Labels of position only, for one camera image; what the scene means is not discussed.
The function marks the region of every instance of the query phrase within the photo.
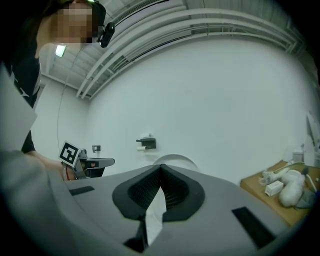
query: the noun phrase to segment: person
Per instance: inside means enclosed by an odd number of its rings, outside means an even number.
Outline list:
[[[9,35],[14,32],[15,37],[1,57],[15,86],[33,108],[40,88],[41,49],[49,43],[83,46],[94,42],[103,29],[106,9],[93,0],[9,2],[12,9],[7,7],[8,10],[14,10],[14,5],[19,5],[22,12],[18,13],[19,10],[15,8],[17,12],[14,13],[13,22],[5,26],[4,33]],[[48,159],[36,151],[31,131],[21,151],[36,159],[44,169],[58,171],[62,178],[76,178],[69,166],[64,168],[61,162]]]

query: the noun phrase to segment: light fixture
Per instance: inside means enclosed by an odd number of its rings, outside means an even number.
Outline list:
[[[62,57],[65,53],[66,47],[66,45],[57,45],[55,55]]]

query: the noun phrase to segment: ceiling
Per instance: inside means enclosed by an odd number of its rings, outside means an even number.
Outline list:
[[[48,45],[40,54],[42,77],[93,99],[134,62],[165,47],[200,38],[241,38],[272,44],[299,56],[306,48],[291,18],[271,0],[100,0],[115,22],[107,48],[67,47],[63,57]]]

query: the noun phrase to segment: wall-mounted holder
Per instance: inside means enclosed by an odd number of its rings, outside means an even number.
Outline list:
[[[157,148],[155,138],[141,138],[137,139],[136,142],[141,142],[141,147],[145,147],[146,150]]]
[[[101,146],[100,145],[93,145],[92,151],[93,151],[93,153],[96,153],[96,151],[101,151]]]

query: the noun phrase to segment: ceiling light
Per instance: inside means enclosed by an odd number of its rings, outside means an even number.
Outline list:
[[[66,50],[66,45],[58,45],[55,50],[55,55],[62,57]]]

